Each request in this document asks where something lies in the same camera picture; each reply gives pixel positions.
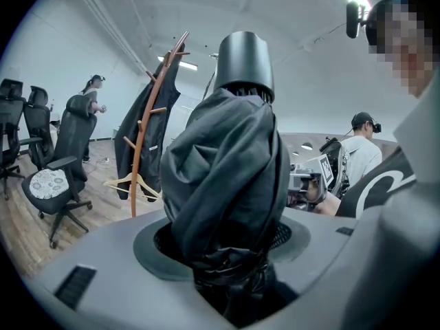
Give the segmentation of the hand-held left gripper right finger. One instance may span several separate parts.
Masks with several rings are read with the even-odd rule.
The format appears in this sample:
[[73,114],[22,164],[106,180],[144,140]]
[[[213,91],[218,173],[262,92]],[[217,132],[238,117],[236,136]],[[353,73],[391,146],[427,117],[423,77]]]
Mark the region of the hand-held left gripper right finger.
[[356,222],[286,208],[280,220],[283,233],[270,250],[277,277],[279,307],[248,329],[334,329],[332,308],[325,293],[314,287],[347,244]]

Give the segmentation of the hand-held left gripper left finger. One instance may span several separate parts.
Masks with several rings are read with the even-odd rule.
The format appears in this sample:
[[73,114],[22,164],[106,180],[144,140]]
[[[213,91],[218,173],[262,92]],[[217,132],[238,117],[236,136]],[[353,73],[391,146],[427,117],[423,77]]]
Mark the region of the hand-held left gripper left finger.
[[[162,280],[139,264],[135,237],[150,224],[163,224],[165,217],[156,210],[96,228],[24,278],[24,284],[67,329],[233,329],[192,281]],[[96,273],[76,309],[70,309],[55,293],[76,266]]]

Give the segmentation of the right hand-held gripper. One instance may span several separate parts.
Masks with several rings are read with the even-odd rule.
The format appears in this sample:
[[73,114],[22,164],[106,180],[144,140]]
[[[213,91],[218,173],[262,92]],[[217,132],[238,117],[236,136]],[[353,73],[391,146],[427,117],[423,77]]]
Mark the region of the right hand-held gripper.
[[327,154],[292,164],[289,176],[287,207],[313,212],[327,193],[339,190],[339,161]]

